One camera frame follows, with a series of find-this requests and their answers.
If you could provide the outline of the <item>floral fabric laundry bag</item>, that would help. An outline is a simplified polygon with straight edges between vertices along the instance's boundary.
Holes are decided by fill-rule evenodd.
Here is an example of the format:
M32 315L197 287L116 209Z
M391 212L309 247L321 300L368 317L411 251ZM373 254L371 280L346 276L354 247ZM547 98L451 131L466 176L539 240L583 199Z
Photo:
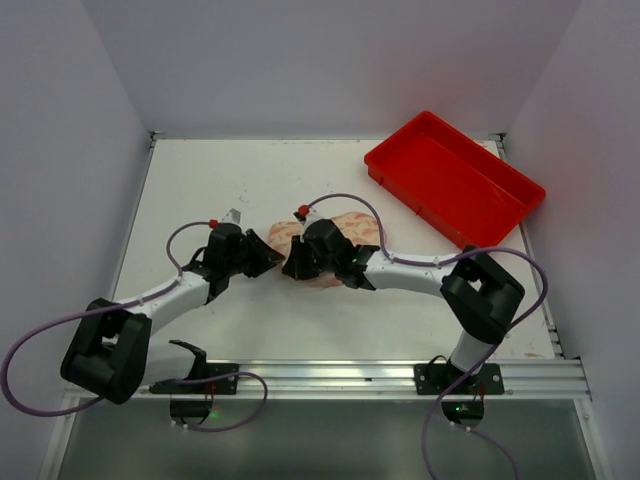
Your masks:
M347 212L332 217L341 233L354 245L380 245L378 223L373 216L363 212ZM303 226L297 221L280 221L273 224L267 235L267 244L288 258L291 251L291 239L301 235ZM342 283L333 275L322 273L318 277L304 280L303 284L314 288L340 287Z

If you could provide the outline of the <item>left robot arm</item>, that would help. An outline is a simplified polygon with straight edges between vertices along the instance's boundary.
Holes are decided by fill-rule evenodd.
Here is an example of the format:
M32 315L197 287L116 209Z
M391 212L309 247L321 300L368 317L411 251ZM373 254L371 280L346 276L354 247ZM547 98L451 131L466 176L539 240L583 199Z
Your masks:
M208 226L207 244L173 279L136 298L89 304L61 363L64 380L114 404L145 385L200 386L211 380L205 350L182 340L153 346L152 336L211 303L233 276L257 278L284 257L251 229L215 221Z

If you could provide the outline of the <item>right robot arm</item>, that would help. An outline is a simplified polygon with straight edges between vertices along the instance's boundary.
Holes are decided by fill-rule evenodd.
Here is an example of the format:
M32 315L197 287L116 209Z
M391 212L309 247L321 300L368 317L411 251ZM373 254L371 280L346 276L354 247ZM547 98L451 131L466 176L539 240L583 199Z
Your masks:
M453 380L480 372L484 356L502 343L525 295L511 274L477 248L465 248L461 260L447 256L402 261L380 246L353 243L328 219L292 238L282 273L299 281L331 274L352 289L393 289L442 298L462 328L448 359Z

